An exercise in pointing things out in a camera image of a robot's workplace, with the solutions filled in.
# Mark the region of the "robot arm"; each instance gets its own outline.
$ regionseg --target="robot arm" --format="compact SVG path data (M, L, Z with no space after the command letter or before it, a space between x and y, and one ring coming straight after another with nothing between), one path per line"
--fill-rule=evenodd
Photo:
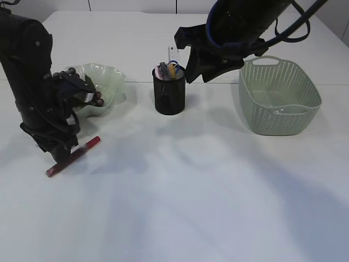
M218 0L208 15L206 24L181 27L175 35L178 49L191 46L185 70L188 83L202 75L204 82L240 69L249 55L262 56L269 47L281 42L304 40L310 32L309 18L327 0L317 0L306 12L294 0ZM290 5L302 17L289 29L267 42L260 36ZM306 23L308 34L299 39L288 38Z
M88 102L95 89L73 76L75 72L52 77L52 35L40 22L0 8L0 32L0 62L22 116L20 127L44 152L64 161L78 144L74 96Z

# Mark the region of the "red pen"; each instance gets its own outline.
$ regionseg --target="red pen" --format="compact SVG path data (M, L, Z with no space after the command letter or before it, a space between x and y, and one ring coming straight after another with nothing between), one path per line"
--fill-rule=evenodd
M64 162L57 163L56 165L48 169L48 171L46 171L46 175L48 177L52 177L58 174L59 172L63 171L68 165L70 165L71 163L75 162L77 159L82 157L84 154L86 154L87 151L89 151L92 147L96 146L99 142L100 142L100 137L96 136L94 139L90 140L89 142L84 144L82 147L75 150L70 155L69 159L67 159Z

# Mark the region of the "white table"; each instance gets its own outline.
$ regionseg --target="white table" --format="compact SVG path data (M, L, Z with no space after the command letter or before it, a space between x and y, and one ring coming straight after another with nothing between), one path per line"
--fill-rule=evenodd
M55 13L45 22L57 36L53 68L93 61L118 67L129 81L147 81L150 64L167 57L170 34L158 49L128 53L130 61L144 60L144 70L141 63L132 70L122 55L126 37L135 39L127 29L134 27L131 14ZM168 18L138 15L153 24ZM116 33L105 45L86 36L87 21L96 21L90 28L101 36L107 34L97 23L116 28L120 17L129 18L115 29L120 41ZM202 16L185 17L171 31ZM148 46L143 24L136 33ZM83 42L85 55L74 52ZM347 56L341 46L330 46L324 57ZM311 74L308 59L302 64L287 55ZM341 63L348 70L348 61ZM322 84L323 107L291 137L252 133L237 85L189 85L185 111L163 116L154 109L152 84L129 82L126 102L82 121L80 145L96 135L101 144L53 179L44 174L51 156L20 131L13 95L0 80L0 261L349 261L349 76L317 69L332 85L320 73L312 76Z
M45 22L53 34L52 69L97 62L123 71L131 82L152 82L155 65L168 59L168 46L175 45L180 26L205 23L207 15L145 14L141 12L58 11ZM284 13L279 31L298 19ZM303 28L297 35L306 32ZM265 39L274 37L274 27ZM181 51L186 66L190 49ZM349 49L318 18L311 19L311 35L301 43L280 43L266 53L298 63L315 84L349 84ZM238 71L227 73L212 83L238 83Z

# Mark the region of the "pen holder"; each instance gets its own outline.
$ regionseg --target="pen holder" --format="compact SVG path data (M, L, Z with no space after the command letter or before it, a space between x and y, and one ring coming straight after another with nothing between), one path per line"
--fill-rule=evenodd
M179 114L185 107L185 76L177 80L160 80L152 72L154 81L155 109L163 115Z

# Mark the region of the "plastic basket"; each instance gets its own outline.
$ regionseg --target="plastic basket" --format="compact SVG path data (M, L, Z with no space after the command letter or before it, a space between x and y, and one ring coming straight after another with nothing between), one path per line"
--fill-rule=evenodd
M265 58L277 64L255 64ZM322 104L315 85L299 65L273 56L246 61L240 70L239 96L250 128L261 135L301 133Z

